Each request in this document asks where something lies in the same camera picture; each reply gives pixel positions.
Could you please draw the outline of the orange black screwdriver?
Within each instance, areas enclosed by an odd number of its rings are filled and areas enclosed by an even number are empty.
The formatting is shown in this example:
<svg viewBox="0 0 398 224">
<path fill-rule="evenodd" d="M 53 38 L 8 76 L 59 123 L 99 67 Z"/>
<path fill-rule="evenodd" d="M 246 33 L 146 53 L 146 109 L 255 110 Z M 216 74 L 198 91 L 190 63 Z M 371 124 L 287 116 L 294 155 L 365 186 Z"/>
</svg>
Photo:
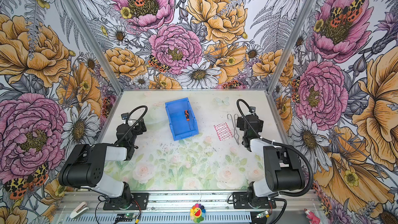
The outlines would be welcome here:
<svg viewBox="0 0 398 224">
<path fill-rule="evenodd" d="M 186 117 L 186 121 L 190 121 L 190 115 L 189 115 L 188 110 L 185 110 L 185 111 L 184 111 L 184 115 L 185 115 L 185 117 Z"/>
</svg>

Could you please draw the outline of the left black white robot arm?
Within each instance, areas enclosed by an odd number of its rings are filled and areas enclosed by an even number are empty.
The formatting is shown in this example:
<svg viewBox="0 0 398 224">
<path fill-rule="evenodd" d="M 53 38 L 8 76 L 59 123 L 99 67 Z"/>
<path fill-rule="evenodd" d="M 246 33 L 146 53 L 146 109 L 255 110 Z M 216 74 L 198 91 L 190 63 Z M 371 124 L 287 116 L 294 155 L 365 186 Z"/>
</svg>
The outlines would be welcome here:
<svg viewBox="0 0 398 224">
<path fill-rule="evenodd" d="M 114 207 L 128 208 L 134 202 L 127 182 L 118 181 L 104 172 L 106 162 L 129 162 L 137 149 L 137 136 L 147 131 L 143 119 L 135 126 L 127 123 L 117 127 L 117 144 L 76 145 L 66 160 L 59 183 L 64 187 L 90 189 L 102 194 Z"/>
</svg>

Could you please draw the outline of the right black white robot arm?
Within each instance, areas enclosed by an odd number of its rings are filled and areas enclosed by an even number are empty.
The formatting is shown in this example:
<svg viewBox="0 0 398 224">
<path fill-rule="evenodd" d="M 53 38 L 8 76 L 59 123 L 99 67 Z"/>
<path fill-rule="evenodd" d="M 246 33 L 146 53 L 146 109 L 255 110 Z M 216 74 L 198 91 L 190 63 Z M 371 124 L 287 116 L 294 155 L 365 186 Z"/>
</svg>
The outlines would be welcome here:
<svg viewBox="0 0 398 224">
<path fill-rule="evenodd" d="M 300 197 L 311 188 L 306 185 L 306 177 L 301 167 L 300 152 L 293 147 L 262 138 L 263 121 L 256 114 L 238 117 L 236 127 L 244 132 L 243 146 L 257 154 L 263 161 L 264 177 L 251 181 L 247 193 L 234 196 L 234 201 L 242 207 L 272 207 L 279 195 Z"/>
</svg>

